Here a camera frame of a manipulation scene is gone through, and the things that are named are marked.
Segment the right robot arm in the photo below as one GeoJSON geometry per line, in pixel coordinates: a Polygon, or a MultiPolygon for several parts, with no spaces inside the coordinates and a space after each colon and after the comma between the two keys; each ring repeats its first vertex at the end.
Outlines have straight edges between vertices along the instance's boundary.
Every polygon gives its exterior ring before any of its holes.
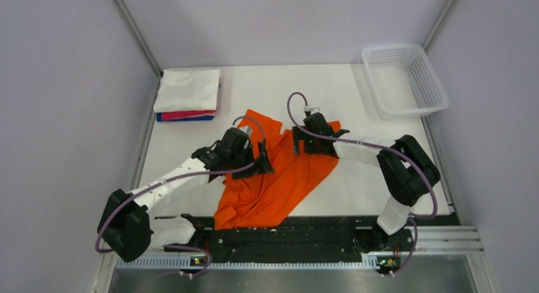
{"type": "Polygon", "coordinates": [[[361,252],[392,249],[413,216],[418,200],[433,194],[440,172],[418,141],[404,135],[395,141],[359,136],[349,130],[333,129],[320,112],[308,111],[302,125],[292,127],[294,154],[300,146],[307,154],[355,160],[381,170],[390,197],[372,229],[358,235],[361,252]]]}

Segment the orange t-shirt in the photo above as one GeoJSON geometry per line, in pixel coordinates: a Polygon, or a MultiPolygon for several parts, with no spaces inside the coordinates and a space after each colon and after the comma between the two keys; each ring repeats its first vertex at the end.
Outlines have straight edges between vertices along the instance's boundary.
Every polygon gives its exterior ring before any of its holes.
{"type": "Polygon", "coordinates": [[[255,119],[262,130],[255,129],[251,140],[266,137],[272,174],[246,179],[225,176],[224,192],[214,214],[216,230],[260,228],[279,225],[308,196],[338,164],[338,159],[323,154],[295,155],[291,130],[282,123],[261,113],[247,110],[240,126],[255,119]]]}

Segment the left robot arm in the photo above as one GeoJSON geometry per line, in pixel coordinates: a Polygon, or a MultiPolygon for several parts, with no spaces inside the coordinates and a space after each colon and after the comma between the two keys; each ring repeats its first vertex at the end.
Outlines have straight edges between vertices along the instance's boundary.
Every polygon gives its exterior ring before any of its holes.
{"type": "Polygon", "coordinates": [[[245,179],[272,174],[266,144],[266,137],[252,143],[248,127],[231,127],[222,139],[198,148],[155,181],[131,191],[113,191],[97,227],[95,250],[100,254],[114,252],[125,262],[131,262],[158,240],[170,244],[170,236],[159,234],[153,226],[157,214],[183,194],[216,177],[230,174],[233,179],[245,179]]]}

